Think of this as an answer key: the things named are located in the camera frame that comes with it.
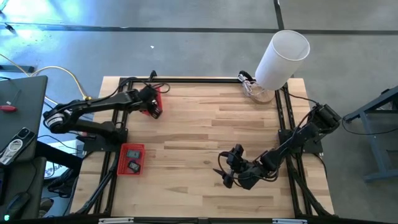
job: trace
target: red tray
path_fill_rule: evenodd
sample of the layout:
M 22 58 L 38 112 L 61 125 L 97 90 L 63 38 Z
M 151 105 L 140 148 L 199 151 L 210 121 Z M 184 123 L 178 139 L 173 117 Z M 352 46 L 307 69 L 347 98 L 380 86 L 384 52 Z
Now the red tray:
M 130 158 L 127 156 L 127 152 L 129 150 L 139 151 L 139 158 Z M 120 150 L 119 156 L 119 164 L 118 164 L 118 175 L 140 175 L 142 173 L 142 169 L 144 168 L 144 155 L 145 148 L 143 144 L 130 144 L 124 143 L 122 144 L 122 148 Z M 140 165 L 139 172 L 134 172 L 130 168 L 128 168 L 128 164 L 130 161 Z

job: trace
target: wooden tabletop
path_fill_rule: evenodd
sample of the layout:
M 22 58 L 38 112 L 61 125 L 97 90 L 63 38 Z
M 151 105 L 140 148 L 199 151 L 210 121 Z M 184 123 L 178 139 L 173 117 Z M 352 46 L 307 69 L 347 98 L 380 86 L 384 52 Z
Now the wooden tabletop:
M 100 96 L 113 92 L 119 78 L 104 77 Z M 307 96 L 303 79 L 291 78 L 288 84 L 291 94 Z M 144 170 L 140 176 L 118 177 L 112 216 L 293 217 L 285 164 L 281 165 L 276 182 L 260 180 L 251 190 L 235 185 L 227 189 L 221 176 L 212 170 L 218 167 L 218 153 L 229 151 L 237 143 L 242 144 L 246 159 L 279 145 L 275 99 L 257 105 L 242 93 L 240 84 L 170 86 L 170 92 L 162 95 L 164 112 L 159 119 L 140 112 L 128 116 L 128 142 L 145 144 Z M 142 85 L 135 83 L 134 88 Z M 310 108 L 305 100 L 291 98 L 291 102 L 298 123 Z M 110 121 L 112 113 L 96 113 L 94 121 Z M 83 161 L 71 212 L 81 208 L 97 187 L 103 157 L 103 152 L 95 152 Z M 304 155 L 303 163 L 308 187 L 333 213 L 321 162 L 314 155 Z M 298 193 L 304 211 L 301 191 Z

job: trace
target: concrete floor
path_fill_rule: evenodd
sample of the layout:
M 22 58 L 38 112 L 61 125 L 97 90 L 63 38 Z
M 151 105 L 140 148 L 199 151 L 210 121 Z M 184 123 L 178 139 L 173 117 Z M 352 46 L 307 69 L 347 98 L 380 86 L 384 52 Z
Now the concrete floor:
M 397 30 L 394 0 L 280 0 L 286 29 Z M 11 0 L 5 20 L 46 24 L 130 27 L 277 28 L 272 0 Z M 105 75 L 225 76 L 253 74 L 272 34 L 71 32 L 0 30 L 1 53 L 21 65 L 59 65 L 97 96 Z M 295 73 L 308 96 L 345 115 L 398 84 L 398 36 L 306 35 L 311 53 Z M 57 70 L 48 96 L 80 98 L 73 80 Z M 350 129 L 361 132 L 361 124 Z M 41 134 L 48 134 L 45 128 Z M 55 135 L 59 139 L 73 136 Z M 339 128 L 323 140 L 332 202 L 345 218 L 396 222 L 398 179 L 365 184 L 376 171 L 366 137 Z

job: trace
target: small object in tray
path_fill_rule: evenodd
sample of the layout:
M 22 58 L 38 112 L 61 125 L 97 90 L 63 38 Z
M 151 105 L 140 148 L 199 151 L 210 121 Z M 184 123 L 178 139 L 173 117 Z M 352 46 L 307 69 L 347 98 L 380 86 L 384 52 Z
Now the small object in tray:
M 128 158 L 135 158 L 139 159 L 140 153 L 137 150 L 128 150 L 127 151 L 127 157 Z
M 140 165 L 136 164 L 134 161 L 130 161 L 128 166 L 134 173 L 138 173 L 141 168 Z

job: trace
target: yellow cable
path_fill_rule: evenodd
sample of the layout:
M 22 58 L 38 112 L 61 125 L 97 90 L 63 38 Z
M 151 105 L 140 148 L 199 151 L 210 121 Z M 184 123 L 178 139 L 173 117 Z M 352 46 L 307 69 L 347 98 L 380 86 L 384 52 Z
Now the yellow cable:
M 80 93 L 81 93 L 81 95 L 82 95 L 82 97 L 83 97 L 84 100 L 87 99 L 87 98 L 89 98 L 89 99 L 91 98 L 91 97 L 86 96 L 86 95 L 84 94 L 84 91 L 83 91 L 83 89 L 82 89 L 82 87 L 81 87 L 79 81 L 77 80 L 76 76 L 75 76 L 72 72 L 68 71 L 68 70 L 65 69 L 65 68 L 62 68 L 62 67 L 59 67 L 59 66 L 47 66 L 47 67 L 41 68 L 41 69 L 37 70 L 36 72 L 34 72 L 34 73 L 32 73 L 32 74 L 29 75 L 29 74 L 26 73 L 19 65 L 17 65 L 16 63 L 14 63 L 12 60 L 8 59 L 8 58 L 7 58 L 6 56 L 4 56 L 3 54 L 0 54 L 0 56 L 2 56 L 2 57 L 4 57 L 5 59 L 7 59 L 9 62 L 11 62 L 11 63 L 12 63 L 13 65 L 15 65 L 17 68 L 19 68 L 19 70 L 21 70 L 23 73 L 25 73 L 25 75 L 28 76 L 28 77 L 37 76 L 41 71 L 46 70 L 46 69 L 49 69 L 49 68 L 61 69 L 61 70 L 63 70 L 64 72 L 68 73 L 70 76 L 72 76 L 72 78 L 74 79 L 74 81 L 75 81 L 77 87 L 79 88 L 79 91 L 80 91 Z M 45 99 L 48 100 L 48 101 L 50 101 L 51 103 L 53 103 L 53 104 L 55 104 L 55 105 L 58 104 L 56 101 L 51 100 L 48 96 L 45 96 Z

